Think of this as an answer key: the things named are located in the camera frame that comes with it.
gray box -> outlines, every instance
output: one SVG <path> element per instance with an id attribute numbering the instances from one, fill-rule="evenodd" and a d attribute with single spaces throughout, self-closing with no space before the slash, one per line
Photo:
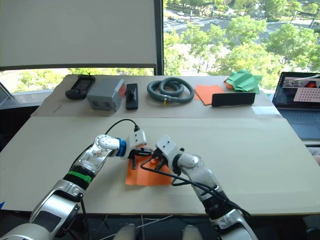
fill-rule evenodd
<path id="1" fill-rule="evenodd" d="M 121 78 L 102 78 L 95 81 L 86 98 L 96 110 L 117 111 L 126 94 L 125 81 Z"/>

laptop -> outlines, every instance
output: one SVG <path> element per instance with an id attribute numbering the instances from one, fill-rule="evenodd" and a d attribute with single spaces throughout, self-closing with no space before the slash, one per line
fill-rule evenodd
<path id="1" fill-rule="evenodd" d="M 272 99 L 303 140 L 320 140 L 320 73 L 282 72 Z"/>

glass window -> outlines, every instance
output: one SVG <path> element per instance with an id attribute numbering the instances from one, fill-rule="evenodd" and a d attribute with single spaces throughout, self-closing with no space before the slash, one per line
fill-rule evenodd
<path id="1" fill-rule="evenodd" d="M 320 71 L 319 4 L 295 0 L 165 0 L 164 74 L 262 75 Z"/>
<path id="2" fill-rule="evenodd" d="M 0 71 L 10 93 L 54 89 L 68 74 L 153 76 L 153 68 L 49 68 Z"/>

red label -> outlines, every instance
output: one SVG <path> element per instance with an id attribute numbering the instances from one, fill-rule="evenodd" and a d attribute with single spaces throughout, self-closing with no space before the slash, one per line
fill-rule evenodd
<path id="1" fill-rule="evenodd" d="M 122 98 L 125 95 L 125 93 L 126 93 L 126 87 L 125 87 L 125 84 L 122 84 L 122 86 L 119 89 L 120 97 Z"/>

laptop screen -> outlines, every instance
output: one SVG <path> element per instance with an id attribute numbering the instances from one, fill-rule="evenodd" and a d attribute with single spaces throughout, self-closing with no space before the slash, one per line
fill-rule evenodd
<path id="1" fill-rule="evenodd" d="M 272 102 L 278 108 L 320 109 L 320 73 L 282 72 Z"/>

